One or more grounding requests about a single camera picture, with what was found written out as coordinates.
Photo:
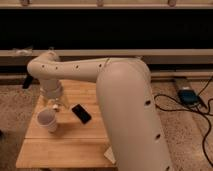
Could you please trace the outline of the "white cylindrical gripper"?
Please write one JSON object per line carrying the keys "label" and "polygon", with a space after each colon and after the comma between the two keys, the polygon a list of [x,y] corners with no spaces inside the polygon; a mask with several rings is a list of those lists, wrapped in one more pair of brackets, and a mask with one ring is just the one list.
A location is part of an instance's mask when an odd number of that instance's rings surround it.
{"label": "white cylindrical gripper", "polygon": [[47,99],[57,99],[63,94],[63,88],[59,80],[40,80],[40,91]]}

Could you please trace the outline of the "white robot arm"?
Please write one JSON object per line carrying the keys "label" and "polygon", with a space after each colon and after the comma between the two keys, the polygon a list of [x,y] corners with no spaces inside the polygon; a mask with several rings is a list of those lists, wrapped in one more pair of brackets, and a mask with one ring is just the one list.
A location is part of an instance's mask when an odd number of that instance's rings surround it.
{"label": "white robot arm", "polygon": [[97,103],[118,171],[174,171],[151,88],[140,58],[108,57],[62,62],[46,51],[27,64],[42,95],[62,95],[62,79],[96,84]]}

